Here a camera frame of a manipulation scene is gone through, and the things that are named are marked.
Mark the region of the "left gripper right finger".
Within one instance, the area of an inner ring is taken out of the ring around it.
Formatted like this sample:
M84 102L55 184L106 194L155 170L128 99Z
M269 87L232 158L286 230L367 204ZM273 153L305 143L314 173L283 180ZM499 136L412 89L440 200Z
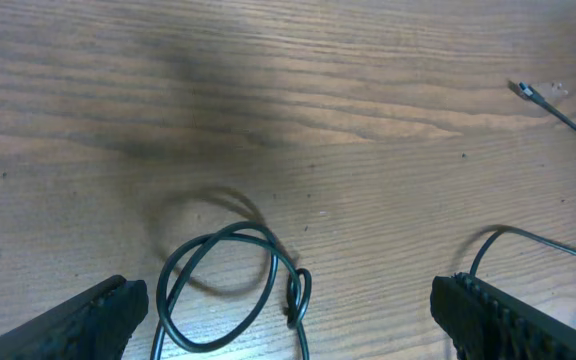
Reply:
M576 330L467 273L435 277L431 315L459 359L576 360Z

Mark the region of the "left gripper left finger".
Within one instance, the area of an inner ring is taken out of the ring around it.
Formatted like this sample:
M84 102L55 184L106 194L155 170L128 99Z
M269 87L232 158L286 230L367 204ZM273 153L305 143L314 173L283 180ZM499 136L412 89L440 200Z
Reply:
M143 280L114 275L0 336L0 359L120 359L148 313Z

